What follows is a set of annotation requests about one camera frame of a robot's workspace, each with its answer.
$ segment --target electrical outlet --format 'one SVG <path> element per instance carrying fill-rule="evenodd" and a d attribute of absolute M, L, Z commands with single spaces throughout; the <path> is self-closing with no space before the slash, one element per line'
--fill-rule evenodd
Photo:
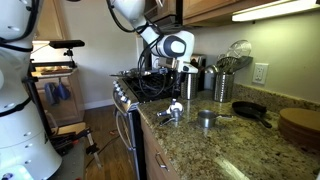
<path fill-rule="evenodd" d="M 252 82 L 258 84 L 265 84 L 267 78 L 269 64 L 255 63 Z"/>

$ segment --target cast iron skillet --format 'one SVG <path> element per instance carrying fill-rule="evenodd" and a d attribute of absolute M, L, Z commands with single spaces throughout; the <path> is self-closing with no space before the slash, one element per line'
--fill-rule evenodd
<path fill-rule="evenodd" d="M 232 103 L 232 108 L 238 115 L 246 118 L 257 119 L 266 128 L 272 128 L 272 125 L 262 118 L 262 116 L 267 112 L 266 107 L 251 102 L 237 101 Z"/>

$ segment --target wooden floor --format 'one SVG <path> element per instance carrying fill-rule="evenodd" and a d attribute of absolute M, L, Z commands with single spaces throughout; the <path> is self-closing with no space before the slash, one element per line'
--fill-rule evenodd
<path fill-rule="evenodd" d="M 84 122 L 86 122 L 87 127 L 92 129 L 92 138 L 99 149 L 101 150 L 109 142 L 109 145 L 99 154 L 103 164 L 102 169 L 99 170 L 96 161 L 93 160 L 86 168 L 87 180 L 134 179 L 133 170 L 128 162 L 127 149 L 120 137 L 118 137 L 117 131 L 114 131 L 114 135 L 110 133 L 116 130 L 113 109 L 114 106 L 107 106 L 90 109 L 85 112 Z M 85 166 L 92 158 L 92 155 L 86 155 Z"/>

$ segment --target white robot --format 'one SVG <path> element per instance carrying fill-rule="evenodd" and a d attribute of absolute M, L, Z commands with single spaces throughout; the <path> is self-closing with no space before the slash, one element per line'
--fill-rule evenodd
<path fill-rule="evenodd" d="M 197 73 L 189 64 L 194 36 L 181 31 L 162 36 L 144 14 L 144 1 L 107 1 L 151 45 L 153 54 L 176 58 L 178 73 Z M 62 158 L 52 147 L 37 108 L 22 80 L 27 75 L 32 40 L 43 0 L 2 0 L 0 16 L 0 178 L 47 179 L 61 165 Z M 166 111 L 176 105 L 176 98 Z"/>

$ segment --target wooden cabinet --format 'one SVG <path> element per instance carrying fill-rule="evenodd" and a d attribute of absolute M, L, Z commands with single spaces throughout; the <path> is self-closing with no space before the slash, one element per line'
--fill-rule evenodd
<path fill-rule="evenodd" d="M 221 26 L 231 24 L 232 13 L 276 0 L 184 0 L 185 26 Z"/>
<path fill-rule="evenodd" d="M 44 0 L 34 40 L 65 40 L 60 0 Z"/>
<path fill-rule="evenodd" d="M 44 86 L 46 83 L 52 82 L 57 87 L 59 81 L 70 91 L 70 97 L 67 100 L 59 99 L 59 103 L 51 105 L 46 98 Z M 43 109 L 52 114 L 59 126 L 83 121 L 84 104 L 77 70 L 68 76 L 39 79 L 36 87 Z"/>
<path fill-rule="evenodd" d="M 145 120 L 142 119 L 141 121 L 148 180 L 180 179 Z"/>

